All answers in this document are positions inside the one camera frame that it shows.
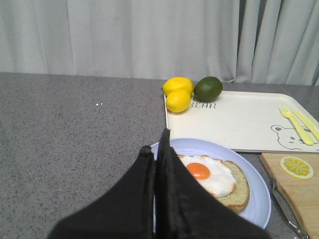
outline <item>fried egg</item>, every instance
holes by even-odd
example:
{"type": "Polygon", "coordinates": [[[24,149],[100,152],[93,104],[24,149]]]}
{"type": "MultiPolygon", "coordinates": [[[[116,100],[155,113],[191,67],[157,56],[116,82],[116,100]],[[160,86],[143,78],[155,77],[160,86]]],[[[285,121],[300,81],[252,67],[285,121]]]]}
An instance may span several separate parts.
{"type": "Polygon", "coordinates": [[[207,155],[179,155],[193,177],[214,197],[224,197],[236,189],[236,179],[222,160],[207,155]]]}

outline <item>yellow fork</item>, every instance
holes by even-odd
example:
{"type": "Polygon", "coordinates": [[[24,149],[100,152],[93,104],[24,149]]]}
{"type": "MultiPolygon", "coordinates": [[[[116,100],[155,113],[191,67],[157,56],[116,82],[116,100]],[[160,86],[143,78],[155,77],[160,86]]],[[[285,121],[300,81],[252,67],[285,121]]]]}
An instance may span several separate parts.
{"type": "Polygon", "coordinates": [[[304,130],[304,128],[301,127],[301,125],[298,123],[293,113],[291,113],[287,106],[281,106],[280,112],[284,117],[288,118],[291,121],[298,135],[306,145],[312,146],[315,143],[310,135],[304,130]]]}

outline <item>lemon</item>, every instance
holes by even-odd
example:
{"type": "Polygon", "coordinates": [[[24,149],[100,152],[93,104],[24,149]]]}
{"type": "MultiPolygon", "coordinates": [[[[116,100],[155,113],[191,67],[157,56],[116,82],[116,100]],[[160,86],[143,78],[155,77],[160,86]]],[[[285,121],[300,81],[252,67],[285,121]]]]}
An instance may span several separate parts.
{"type": "Polygon", "coordinates": [[[280,160],[281,168],[298,179],[310,179],[314,175],[314,169],[301,158],[287,156],[280,160]]]}
{"type": "Polygon", "coordinates": [[[179,113],[190,105],[190,95],[184,89],[174,90],[166,98],[166,107],[169,111],[179,113]]]}
{"type": "Polygon", "coordinates": [[[202,102],[215,100],[223,91],[223,84],[214,76],[201,79],[195,86],[194,99],[202,102]]]}
{"type": "Polygon", "coordinates": [[[186,90],[191,96],[194,90],[193,81],[191,81],[189,78],[178,76],[167,80],[162,87],[162,90],[166,96],[168,96],[170,92],[178,89],[186,90]]]}

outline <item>yellow plastic utensil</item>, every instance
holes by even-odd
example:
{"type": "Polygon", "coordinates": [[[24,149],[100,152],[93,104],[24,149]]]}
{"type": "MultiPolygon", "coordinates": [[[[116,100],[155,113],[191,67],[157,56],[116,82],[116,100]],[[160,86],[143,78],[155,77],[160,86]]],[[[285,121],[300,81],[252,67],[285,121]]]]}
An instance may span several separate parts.
{"type": "Polygon", "coordinates": [[[287,106],[281,106],[280,108],[280,112],[281,114],[288,118],[291,123],[293,124],[293,126],[295,127],[298,135],[300,136],[300,138],[303,140],[303,142],[306,145],[312,146],[314,145],[314,141],[313,139],[310,137],[310,135],[304,130],[304,128],[301,127],[301,125],[298,123],[298,121],[296,120],[296,118],[294,117],[293,113],[291,113],[291,111],[289,110],[289,108],[287,106]]]}
{"type": "Polygon", "coordinates": [[[313,133],[313,135],[316,137],[316,139],[319,142],[319,131],[315,129],[315,125],[304,115],[302,115],[298,111],[293,111],[293,113],[305,124],[305,126],[313,133]]]}

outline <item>curtain fold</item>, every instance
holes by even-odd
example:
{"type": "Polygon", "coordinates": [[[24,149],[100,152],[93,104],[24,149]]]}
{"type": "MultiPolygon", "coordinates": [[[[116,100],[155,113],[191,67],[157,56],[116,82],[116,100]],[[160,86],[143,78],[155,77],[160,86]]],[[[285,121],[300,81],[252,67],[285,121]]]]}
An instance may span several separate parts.
{"type": "Polygon", "coordinates": [[[319,0],[0,1],[0,71],[319,84],[319,0]]]}

